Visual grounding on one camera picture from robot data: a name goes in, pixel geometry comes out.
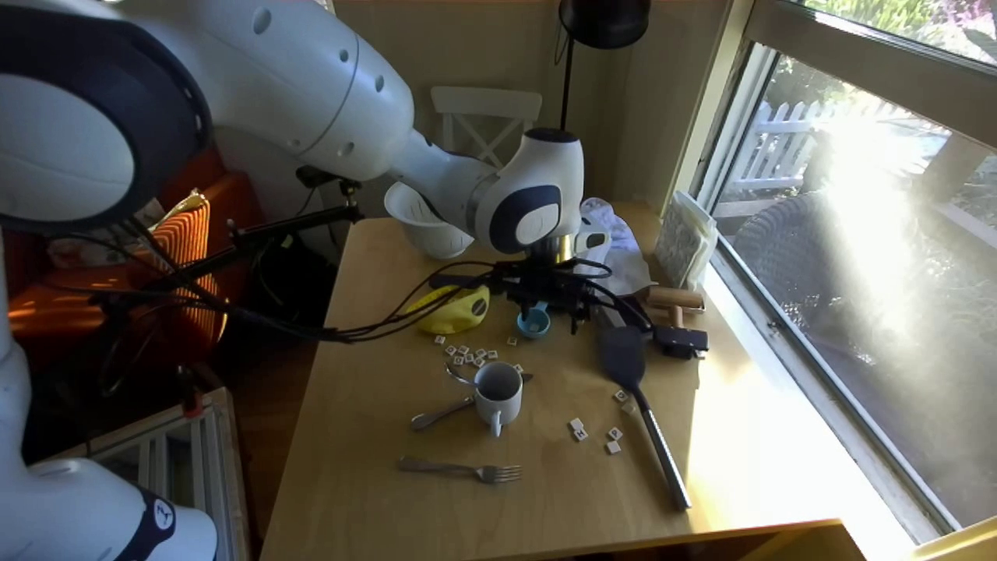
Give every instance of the wooden table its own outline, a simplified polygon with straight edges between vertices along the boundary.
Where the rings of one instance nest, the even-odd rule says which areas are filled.
[[[392,221],[356,225],[326,324],[378,321],[427,272],[432,263],[420,260]],[[701,375],[713,377],[711,361],[648,353],[645,393],[693,490],[693,512],[669,512],[640,418],[613,401],[617,386],[598,371],[595,327],[571,334],[566,318],[555,318],[549,340],[508,345],[512,318],[515,305],[498,295],[476,332],[448,336],[451,345],[498,349],[505,361],[536,375],[524,393],[524,414],[503,440],[494,440],[476,414],[451,418],[431,435],[407,429],[411,414],[464,397],[427,334],[321,345],[265,559],[447,561],[625,551],[850,516],[842,494],[855,490],[830,485],[827,471],[834,465],[827,453],[792,457],[788,446],[810,446],[810,438],[802,435],[802,411],[787,409],[782,393],[762,393],[741,371],[716,375],[706,393]],[[755,406],[736,401],[746,383]],[[571,440],[571,418],[586,420],[593,435],[586,442]],[[625,457],[605,453],[609,428],[628,435]],[[403,457],[522,465],[522,481],[494,490],[398,475]]]

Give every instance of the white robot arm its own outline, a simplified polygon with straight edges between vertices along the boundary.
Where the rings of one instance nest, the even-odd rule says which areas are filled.
[[[392,174],[503,253],[579,228],[576,137],[532,132],[505,168],[435,151],[407,86],[311,0],[0,0],[0,118],[0,225],[130,214],[216,125],[351,180]],[[0,559],[216,555],[202,512],[93,461],[29,469],[29,397],[0,248]]]

